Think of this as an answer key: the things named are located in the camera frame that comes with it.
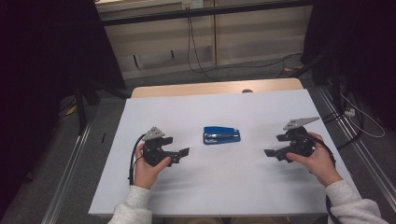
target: black device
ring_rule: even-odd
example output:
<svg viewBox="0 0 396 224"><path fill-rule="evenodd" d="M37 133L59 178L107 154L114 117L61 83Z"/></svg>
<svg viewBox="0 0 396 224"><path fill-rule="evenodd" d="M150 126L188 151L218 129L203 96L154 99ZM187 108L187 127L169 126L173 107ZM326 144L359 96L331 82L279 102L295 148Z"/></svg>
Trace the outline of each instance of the black device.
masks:
<svg viewBox="0 0 396 224"><path fill-rule="evenodd" d="M173 163L179 163L180 159L189 155L190 148L186 147L181 149L179 152L164 151L162 146L169 145L173 142L173 137L163 138L165 134L157 127L152 127L147 133L142 134L134 144L134 150L132 151L131 165L129 167L129 185L134 184L134 164L142 159L136 158L134 162L134 154L136 152L137 145L141 140L145 142L143 148L143 158L146 163L151 166L156 166L166 157L170 157L171 161L168 167L172 166Z"/></svg>
<svg viewBox="0 0 396 224"><path fill-rule="evenodd" d="M287 130L285 134L279 134L276 138L279 142L290 141L290 145L278 150L265 149L264 152L267 157L276 157L279 161L286 160L287 162L292 162L286 156L288 152L305 157L309 157L314 152L312 147L315 145L315 142L308 136L308 132L304 127Z"/></svg>
<svg viewBox="0 0 396 224"><path fill-rule="evenodd" d="M146 163L151 166L156 166L166 157L170 157L171 161L168 167L171 167L173 163L179 163L180 159L189 155L190 148L181 149L179 152L164 151L162 146L169 145L173 142L173 137L160 137L145 141L145 147L143 148L143 158Z"/></svg>

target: hand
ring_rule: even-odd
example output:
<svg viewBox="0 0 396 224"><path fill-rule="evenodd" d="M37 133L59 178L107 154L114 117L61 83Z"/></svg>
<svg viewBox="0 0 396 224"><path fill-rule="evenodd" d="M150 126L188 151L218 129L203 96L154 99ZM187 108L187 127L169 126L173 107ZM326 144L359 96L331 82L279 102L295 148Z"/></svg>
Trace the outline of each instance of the hand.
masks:
<svg viewBox="0 0 396 224"><path fill-rule="evenodd" d="M134 173L134 185L144 189L151 189L155 180L157 180L157 176L165 169L165 167L171 161L170 157L163 159L156 166L152 167L148 163L146 163L145 159L142 157L142 149L144 144L140 144L136 148L136 157L138 158L135 164L135 173Z"/></svg>
<svg viewBox="0 0 396 224"><path fill-rule="evenodd" d="M323 141L322 137L317 133L308 134ZM286 156L292 161L297 161L298 163L306 166L306 168L308 168L308 170L317 177L319 183L325 188L330 184L343 179L335 170L335 167L332 164L332 159L330 159L329 152L324 146L317 142L315 142L315 150L310 157L300 156L291 152L286 154Z"/></svg>

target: aluminum rail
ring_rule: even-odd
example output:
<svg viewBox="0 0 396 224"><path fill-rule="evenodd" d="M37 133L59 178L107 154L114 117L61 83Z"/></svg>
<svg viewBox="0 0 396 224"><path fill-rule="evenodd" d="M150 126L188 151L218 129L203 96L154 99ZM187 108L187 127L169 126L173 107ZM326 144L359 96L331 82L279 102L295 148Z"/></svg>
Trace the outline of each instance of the aluminum rail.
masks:
<svg viewBox="0 0 396 224"><path fill-rule="evenodd" d="M90 134L93 119L96 115L96 108L92 112L92 116L89 119L85 129L82 134L78 136L72 154L70 156L69 162L64 169L64 174L60 180L58 188L56 189L54 195L52 196L47 212L41 221L41 224L55 224L58 219L59 213L61 212L62 205L64 204L64 199L66 198L67 192L72 183L74 172L76 170L78 159L80 157L81 151L85 146L85 143Z"/></svg>
<svg viewBox="0 0 396 224"><path fill-rule="evenodd" d="M179 11L154 13L154 14L141 15L141 16L109 18L109 19L103 19L102 21L99 21L99 23L103 24L104 26L113 26L113 25L146 22L146 21L166 21L166 20L174 20L174 19L182 19L182 18L213 16L213 15L221 15L221 14L279 9L279 8L287 8L287 7L306 7L306 6L312 6L313 4L314 4L314 0L289 0L289 1L275 1L275 2L228 6L228 7L204 7L204 8L197 8L191 10L179 10Z"/></svg>
<svg viewBox="0 0 396 224"><path fill-rule="evenodd" d="M329 107L329 109L334 113L334 116L337 116L337 110L332 104L331 94L327 90L323 89L319 89L319 93L327 107ZM352 137L357 134L347 119L341 117L336 120L348 140L352 139ZM353 142L352 146L371 177L382 191L389 205L392 207L393 211L396 212L396 187L376 162L367 146L364 145L360 139Z"/></svg>

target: table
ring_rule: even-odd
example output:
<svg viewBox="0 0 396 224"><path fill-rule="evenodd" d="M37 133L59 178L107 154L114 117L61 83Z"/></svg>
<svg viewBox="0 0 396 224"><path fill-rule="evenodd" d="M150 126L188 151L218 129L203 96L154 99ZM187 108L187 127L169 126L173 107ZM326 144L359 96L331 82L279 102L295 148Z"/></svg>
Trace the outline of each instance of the table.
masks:
<svg viewBox="0 0 396 224"><path fill-rule="evenodd" d="M239 94L245 89L253 93ZM293 78L138 88L125 106L89 213L111 216L114 206L124 202L132 147L155 124L166 136L174 137L165 150L191 150L180 164L159 176L148 205L153 215L324 214L324 188L316 178L302 165L267 158L262 151L289 144L277 142L276 135L283 133L290 119L315 116L318 111L308 92ZM204 146L202 129L209 124L238 128L241 142ZM338 172L358 192L323 123L316 121L305 128L323 136L337 160Z"/></svg>

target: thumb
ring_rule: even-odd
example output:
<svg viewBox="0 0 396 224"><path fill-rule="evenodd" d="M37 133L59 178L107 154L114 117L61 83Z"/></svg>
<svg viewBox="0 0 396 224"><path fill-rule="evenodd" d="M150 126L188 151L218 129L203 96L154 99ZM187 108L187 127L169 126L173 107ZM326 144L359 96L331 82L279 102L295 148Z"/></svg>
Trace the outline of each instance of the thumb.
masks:
<svg viewBox="0 0 396 224"><path fill-rule="evenodd" d="M286 156L292 161L297 161L298 163L300 163L302 165L306 165L307 158L304 157L304 156L300 156L300 155L297 155L297 154L292 153L292 152L288 152L286 154Z"/></svg>
<svg viewBox="0 0 396 224"><path fill-rule="evenodd" d="M169 162L171 161L170 157L166 157L165 159L163 159L160 163L158 163L154 169L157 173L161 172L163 169L166 168L166 166L168 166Z"/></svg>

